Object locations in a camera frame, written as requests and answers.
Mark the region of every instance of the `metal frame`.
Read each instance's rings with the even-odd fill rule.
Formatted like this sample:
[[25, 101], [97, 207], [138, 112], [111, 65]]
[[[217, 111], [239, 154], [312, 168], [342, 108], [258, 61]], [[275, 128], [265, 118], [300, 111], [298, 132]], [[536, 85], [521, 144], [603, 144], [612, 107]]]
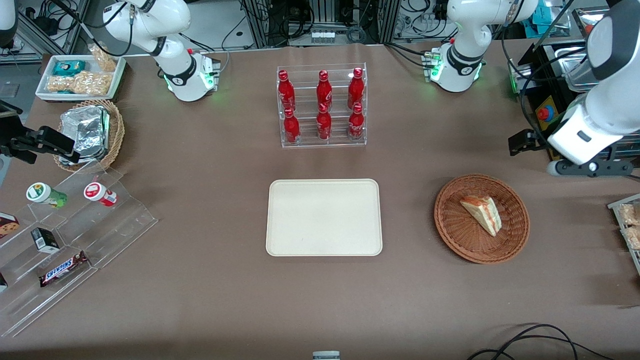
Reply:
[[[78, 12], [81, 19], [84, 18], [89, 0], [78, 1]], [[43, 54], [64, 55], [73, 52], [80, 34], [80, 26], [74, 27], [67, 33], [65, 43], [61, 47], [49, 35], [46, 35], [36, 24], [26, 15], [18, 12], [18, 29], [16, 34], [20, 39], [32, 48], [35, 54], [16, 54], [0, 58], [0, 65], [5, 63], [39, 63]]]
[[378, 10], [378, 36], [380, 43], [391, 42], [394, 38], [394, 29], [401, 0], [380, 0]]
[[[269, 0], [242, 0], [244, 13], [246, 14], [249, 30], [253, 37], [253, 42], [258, 49], [262, 49], [269, 45], [267, 38], [269, 31]], [[261, 17], [266, 12], [267, 20], [257, 19], [255, 15]]]

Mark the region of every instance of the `clear acrylic display stand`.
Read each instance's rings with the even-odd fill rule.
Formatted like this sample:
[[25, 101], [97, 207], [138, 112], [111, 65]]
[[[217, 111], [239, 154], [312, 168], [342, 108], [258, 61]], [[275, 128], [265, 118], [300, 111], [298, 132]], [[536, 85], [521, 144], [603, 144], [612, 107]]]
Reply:
[[[157, 219], [122, 186], [121, 177], [97, 162], [88, 163], [54, 187], [68, 196], [63, 207], [32, 203], [15, 214], [20, 228], [0, 240], [0, 274], [8, 284], [0, 292], [2, 336], [17, 335], [156, 224]], [[85, 186], [93, 181], [118, 195], [114, 206], [84, 197]], [[39, 252], [31, 237], [36, 227], [51, 231], [60, 250], [54, 254]], [[40, 287], [40, 276], [81, 251], [88, 262]]]
[[[364, 124], [362, 127], [362, 137], [358, 140], [351, 140], [347, 136], [349, 128], [349, 117], [351, 109], [347, 107], [348, 89], [353, 69], [361, 67], [363, 70], [362, 80], [365, 84], [364, 95], [362, 97], [362, 115]], [[300, 123], [299, 144], [292, 144], [287, 141], [284, 131], [284, 108], [278, 95], [278, 72], [286, 70], [289, 73], [289, 80], [293, 84], [296, 94], [295, 116]], [[317, 135], [316, 116], [318, 114], [318, 103], [316, 87], [318, 85], [318, 73], [320, 70], [329, 72], [329, 82], [332, 86], [333, 101], [329, 111], [332, 118], [332, 131], [329, 140], [321, 140]], [[349, 63], [332, 65], [300, 65], [300, 66], [279, 66], [276, 72], [276, 100], [278, 101], [278, 120], [280, 122], [280, 141], [285, 149], [296, 147], [326, 147], [326, 146], [364, 146], [367, 144], [367, 64]]]

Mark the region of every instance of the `coca-cola bottle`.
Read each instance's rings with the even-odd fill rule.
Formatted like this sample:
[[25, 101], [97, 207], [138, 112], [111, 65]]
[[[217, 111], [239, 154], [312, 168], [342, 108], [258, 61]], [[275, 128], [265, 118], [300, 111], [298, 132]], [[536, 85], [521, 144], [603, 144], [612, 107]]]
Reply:
[[364, 115], [362, 115], [362, 104], [356, 102], [353, 105], [353, 113], [349, 117], [349, 128], [347, 136], [351, 140], [358, 140], [362, 137], [362, 127], [364, 126]]
[[286, 108], [284, 110], [284, 133], [288, 143], [293, 145], [300, 143], [300, 123], [298, 119], [293, 116], [292, 108]]
[[326, 104], [318, 104], [318, 116], [316, 117], [318, 125], [318, 137], [320, 140], [329, 140], [331, 137], [331, 115]]
[[357, 67], [353, 69], [353, 78], [349, 83], [349, 99], [347, 100], [347, 106], [349, 106], [349, 109], [353, 109], [353, 105], [356, 102], [362, 101], [363, 94], [364, 81], [362, 80], [362, 68]]
[[318, 104], [326, 104], [329, 111], [331, 111], [332, 88], [329, 83], [329, 72], [327, 72], [327, 70], [320, 70], [318, 77], [320, 78], [316, 88]]
[[296, 110], [296, 94], [293, 91], [293, 84], [289, 81], [289, 74], [286, 70], [278, 72], [278, 94], [284, 108]]

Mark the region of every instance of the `round wicker basket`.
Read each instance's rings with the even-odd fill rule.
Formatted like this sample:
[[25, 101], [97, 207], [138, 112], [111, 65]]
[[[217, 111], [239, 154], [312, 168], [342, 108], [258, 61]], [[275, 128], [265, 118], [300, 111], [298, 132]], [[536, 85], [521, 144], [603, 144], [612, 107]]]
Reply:
[[[75, 108], [81, 108], [89, 105], [102, 105], [109, 112], [109, 153], [102, 160], [100, 165], [103, 168], [108, 168], [118, 156], [120, 147], [122, 146], [122, 139], [124, 138], [124, 122], [122, 121], [122, 115], [118, 111], [118, 108], [109, 100], [87, 100], [74, 106]], [[62, 131], [62, 123], [58, 126], [58, 131]], [[57, 155], [53, 156], [54, 161], [60, 168], [66, 171], [76, 172], [84, 164], [77, 164], [72, 166], [65, 166], [60, 163]]]
[[[502, 220], [502, 229], [495, 237], [460, 204], [460, 199], [468, 195], [493, 198]], [[529, 214], [522, 199], [507, 184], [487, 175], [469, 174], [449, 181], [436, 198], [434, 218], [440, 236], [451, 250], [479, 264], [514, 258], [529, 238]]]

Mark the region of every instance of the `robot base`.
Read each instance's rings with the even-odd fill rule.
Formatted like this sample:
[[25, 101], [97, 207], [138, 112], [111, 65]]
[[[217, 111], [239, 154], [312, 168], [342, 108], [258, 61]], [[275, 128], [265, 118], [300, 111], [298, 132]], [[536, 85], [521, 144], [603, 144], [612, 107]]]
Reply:
[[469, 73], [464, 76], [458, 74], [458, 71], [447, 59], [447, 51], [450, 47], [451, 44], [434, 47], [431, 50], [431, 58], [422, 57], [423, 64], [433, 66], [433, 69], [424, 69], [424, 77], [427, 81], [440, 85], [444, 90], [463, 92], [470, 88], [471, 84], [478, 78], [482, 64], [478, 65], [475, 74]]
[[182, 101], [196, 101], [208, 92], [218, 89], [220, 63], [214, 63], [211, 58], [204, 55], [193, 54], [192, 56], [196, 60], [196, 71], [186, 84], [177, 86], [171, 84], [166, 76], [164, 77], [169, 90]]

